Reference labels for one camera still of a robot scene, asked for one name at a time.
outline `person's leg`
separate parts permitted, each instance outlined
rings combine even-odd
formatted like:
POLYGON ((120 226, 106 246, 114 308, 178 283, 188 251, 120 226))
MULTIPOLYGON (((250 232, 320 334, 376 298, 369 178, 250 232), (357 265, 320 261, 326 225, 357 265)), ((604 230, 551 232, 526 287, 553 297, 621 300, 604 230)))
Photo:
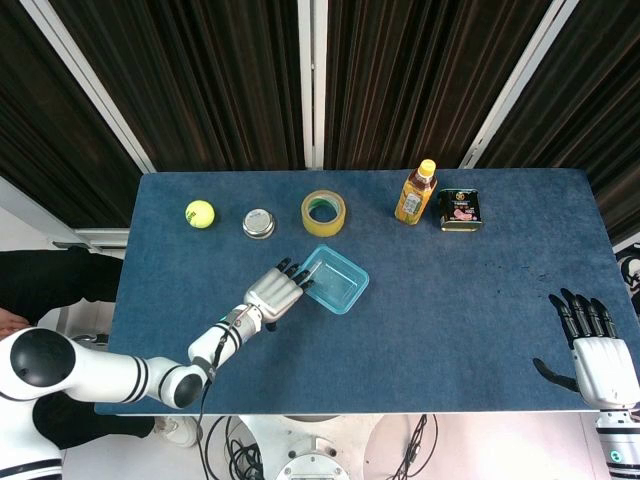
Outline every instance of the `person's leg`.
POLYGON ((0 307, 35 325, 49 310, 90 302, 114 302, 122 260, 69 250, 0 252, 0 307))
POLYGON ((36 402, 33 423, 58 448, 71 448, 105 435, 144 438, 153 431, 154 417, 98 415, 95 404, 78 402, 64 393, 54 393, 36 402))

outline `robotic arm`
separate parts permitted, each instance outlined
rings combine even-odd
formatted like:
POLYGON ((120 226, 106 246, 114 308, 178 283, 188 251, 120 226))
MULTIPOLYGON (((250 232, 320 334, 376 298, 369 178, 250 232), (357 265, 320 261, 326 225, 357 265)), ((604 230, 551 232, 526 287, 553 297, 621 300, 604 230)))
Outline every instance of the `robotic arm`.
POLYGON ((217 368, 264 324, 275 322, 302 296, 309 272, 294 278, 290 259, 269 270, 245 294, 244 303, 188 349, 190 365, 164 357, 144 359, 86 349, 42 328, 0 341, 0 479, 61 479, 58 448, 35 428, 38 398, 65 392, 85 402, 131 403, 148 395, 172 408, 190 405, 217 368))
POLYGON ((558 375, 539 358, 533 364, 544 378, 600 410, 596 430, 611 478, 640 479, 640 425, 629 412, 640 402, 640 386, 627 344, 602 303, 566 289, 562 295, 568 306, 555 295, 549 299, 560 316, 576 378, 558 375))

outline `tin can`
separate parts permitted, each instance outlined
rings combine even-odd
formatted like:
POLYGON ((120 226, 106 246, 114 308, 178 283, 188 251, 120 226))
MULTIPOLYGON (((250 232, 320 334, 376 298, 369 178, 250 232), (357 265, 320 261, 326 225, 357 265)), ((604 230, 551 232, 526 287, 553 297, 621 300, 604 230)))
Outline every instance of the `tin can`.
POLYGON ((262 208, 251 210, 244 217, 242 228, 248 237, 256 240, 268 238, 276 226, 273 215, 262 208))
POLYGON ((478 191, 475 189, 440 190, 438 207, 443 232, 473 232, 482 226, 478 191))

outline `dark curtain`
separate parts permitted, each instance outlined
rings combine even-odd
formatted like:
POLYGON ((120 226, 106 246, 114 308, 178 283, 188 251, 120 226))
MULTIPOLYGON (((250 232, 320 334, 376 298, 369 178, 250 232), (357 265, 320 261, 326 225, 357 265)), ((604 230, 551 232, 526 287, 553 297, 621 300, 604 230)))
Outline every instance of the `dark curtain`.
POLYGON ((151 161, 304 168, 296 0, 53 0, 151 161))
POLYGON ((17 0, 0 2, 0 176, 78 228, 128 227, 140 178, 17 0))
POLYGON ((640 2, 580 2, 478 167, 587 171, 613 243, 640 231, 640 2))
POLYGON ((329 2, 325 168, 456 168, 549 3, 329 2))

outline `metal tin can lid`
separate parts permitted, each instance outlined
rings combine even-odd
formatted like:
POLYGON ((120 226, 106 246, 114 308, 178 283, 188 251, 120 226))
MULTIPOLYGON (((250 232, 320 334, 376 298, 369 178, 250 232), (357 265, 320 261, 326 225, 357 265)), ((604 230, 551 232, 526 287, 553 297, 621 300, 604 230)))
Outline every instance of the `metal tin can lid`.
POLYGON ((255 239, 264 239, 269 237, 276 226, 273 215, 262 208, 251 210, 244 217, 242 228, 244 233, 255 239))

